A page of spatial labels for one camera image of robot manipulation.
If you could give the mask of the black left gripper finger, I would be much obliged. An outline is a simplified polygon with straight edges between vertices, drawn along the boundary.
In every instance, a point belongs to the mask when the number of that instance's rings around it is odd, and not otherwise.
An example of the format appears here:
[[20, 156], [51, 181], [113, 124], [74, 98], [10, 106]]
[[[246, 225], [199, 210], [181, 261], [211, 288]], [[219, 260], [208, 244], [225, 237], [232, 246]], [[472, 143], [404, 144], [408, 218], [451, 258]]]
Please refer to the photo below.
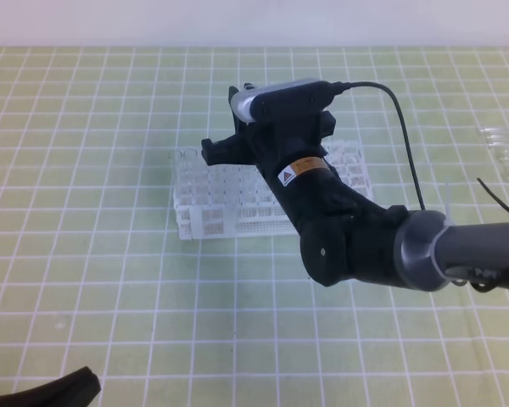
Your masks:
[[85, 366], [39, 387], [0, 395], [0, 407], [84, 407], [100, 391], [98, 376]]

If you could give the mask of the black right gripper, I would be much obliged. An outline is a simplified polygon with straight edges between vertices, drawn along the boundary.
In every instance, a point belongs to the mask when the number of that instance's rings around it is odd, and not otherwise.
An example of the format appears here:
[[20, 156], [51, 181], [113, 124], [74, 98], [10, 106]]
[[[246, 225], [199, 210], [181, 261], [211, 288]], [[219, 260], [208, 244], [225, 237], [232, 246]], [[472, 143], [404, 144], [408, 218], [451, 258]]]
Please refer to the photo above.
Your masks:
[[[333, 134], [336, 120], [328, 112], [268, 123], [253, 123], [252, 100], [243, 86], [228, 88], [236, 134], [201, 141], [208, 166], [254, 165], [296, 229], [317, 220], [355, 215], [358, 195], [325, 160], [322, 139]], [[247, 126], [248, 135], [241, 133]]]

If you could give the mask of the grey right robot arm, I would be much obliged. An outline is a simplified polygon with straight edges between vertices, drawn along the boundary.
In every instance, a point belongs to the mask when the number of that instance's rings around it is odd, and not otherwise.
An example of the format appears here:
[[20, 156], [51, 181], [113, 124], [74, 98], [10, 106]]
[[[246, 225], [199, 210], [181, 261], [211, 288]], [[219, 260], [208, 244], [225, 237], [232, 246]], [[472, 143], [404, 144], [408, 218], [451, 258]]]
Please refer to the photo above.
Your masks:
[[299, 234], [307, 273], [325, 287], [509, 289], [509, 223], [452, 226], [438, 211], [382, 208], [340, 179], [322, 140], [336, 126], [329, 105], [351, 88], [315, 79], [231, 87], [235, 132], [204, 139], [204, 161], [256, 167]]

